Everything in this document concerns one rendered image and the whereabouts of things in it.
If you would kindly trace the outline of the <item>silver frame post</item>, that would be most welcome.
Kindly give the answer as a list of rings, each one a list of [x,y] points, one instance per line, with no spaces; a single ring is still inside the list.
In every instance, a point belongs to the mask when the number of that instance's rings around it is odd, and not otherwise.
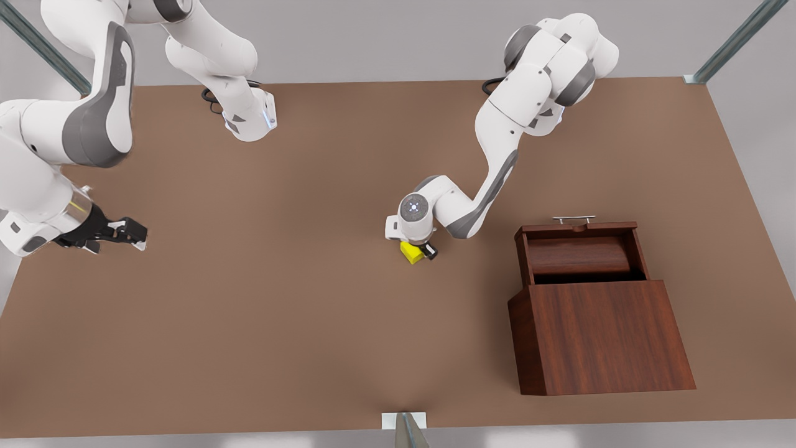
[[[763,0],[695,73],[682,77],[683,82],[706,85],[788,2],[790,0]]]
[[[383,430],[395,430],[394,448],[430,448],[423,434],[426,412],[382,413],[381,422]]]
[[[74,87],[81,97],[88,96],[90,82],[8,0],[0,0],[0,21]]]

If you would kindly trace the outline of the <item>brown wooden cabinet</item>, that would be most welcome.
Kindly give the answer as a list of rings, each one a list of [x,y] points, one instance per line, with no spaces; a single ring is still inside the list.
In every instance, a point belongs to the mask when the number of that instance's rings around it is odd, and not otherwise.
[[[661,280],[530,284],[508,312],[521,394],[696,388]]]

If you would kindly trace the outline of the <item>brown wooden drawer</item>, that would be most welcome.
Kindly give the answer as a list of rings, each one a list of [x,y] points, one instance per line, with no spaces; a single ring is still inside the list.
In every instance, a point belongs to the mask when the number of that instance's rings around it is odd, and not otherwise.
[[[515,233],[524,284],[645,281],[636,222],[522,226]]]

